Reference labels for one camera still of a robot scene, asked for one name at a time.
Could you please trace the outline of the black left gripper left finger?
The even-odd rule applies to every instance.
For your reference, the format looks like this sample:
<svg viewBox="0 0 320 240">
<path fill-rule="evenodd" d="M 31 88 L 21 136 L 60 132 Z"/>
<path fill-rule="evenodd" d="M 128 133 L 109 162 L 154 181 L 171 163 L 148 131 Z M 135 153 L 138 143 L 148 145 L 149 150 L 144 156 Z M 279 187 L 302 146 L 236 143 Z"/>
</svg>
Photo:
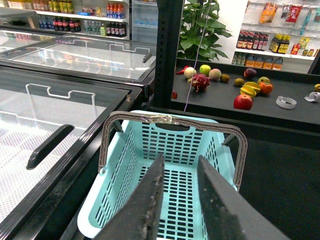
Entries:
<svg viewBox="0 0 320 240">
<path fill-rule="evenodd" d="M 165 158 L 153 161 L 125 205 L 94 237 L 95 240 L 155 240 L 164 194 Z"/>
</svg>

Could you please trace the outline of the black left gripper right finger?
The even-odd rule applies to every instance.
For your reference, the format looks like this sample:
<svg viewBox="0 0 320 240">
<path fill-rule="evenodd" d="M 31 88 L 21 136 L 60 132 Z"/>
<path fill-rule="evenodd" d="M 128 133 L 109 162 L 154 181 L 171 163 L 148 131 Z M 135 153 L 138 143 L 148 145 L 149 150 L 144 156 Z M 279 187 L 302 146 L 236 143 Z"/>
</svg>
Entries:
<svg viewBox="0 0 320 240">
<path fill-rule="evenodd" d="M 288 240 L 253 208 L 201 155 L 197 166 L 200 204 L 210 240 Z"/>
</svg>

